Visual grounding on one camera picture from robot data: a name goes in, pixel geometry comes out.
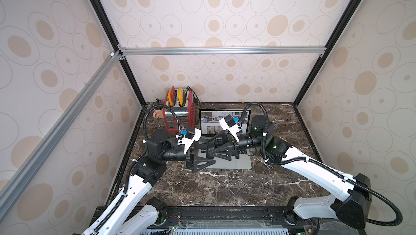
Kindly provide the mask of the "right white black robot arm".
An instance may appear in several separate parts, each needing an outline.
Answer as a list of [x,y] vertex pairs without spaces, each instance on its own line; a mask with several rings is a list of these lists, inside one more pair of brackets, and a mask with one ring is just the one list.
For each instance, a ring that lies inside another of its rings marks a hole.
[[[227,160],[230,156],[239,156],[241,150],[254,148],[265,164],[294,171],[330,193],[326,197],[291,197],[283,211],[287,223],[293,225],[300,219],[316,219],[319,226],[323,218],[337,219],[357,230],[363,230],[367,224],[398,226],[402,223],[403,215],[399,208],[372,190],[367,176],[353,176],[335,170],[274,136],[274,125],[259,102],[248,103],[239,116],[226,115],[218,122],[225,140],[216,148],[208,146],[209,157]],[[393,220],[380,221],[368,217],[373,197],[392,209],[395,213]]]

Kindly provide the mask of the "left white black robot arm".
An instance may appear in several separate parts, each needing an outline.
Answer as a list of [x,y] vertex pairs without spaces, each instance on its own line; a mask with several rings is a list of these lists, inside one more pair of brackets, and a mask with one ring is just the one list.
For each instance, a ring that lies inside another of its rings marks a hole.
[[177,122],[177,135],[174,140],[166,129],[147,133],[147,122],[150,114],[156,109],[165,109],[176,119],[175,111],[163,104],[149,108],[143,119],[143,135],[145,150],[133,161],[126,176],[125,184],[109,207],[97,220],[88,227],[86,235],[140,235],[149,226],[162,225],[166,221],[167,205],[156,199],[150,199],[133,217],[129,215],[148,194],[167,169],[167,161],[186,161],[194,163],[191,149],[202,137],[201,130],[193,127],[182,129]]

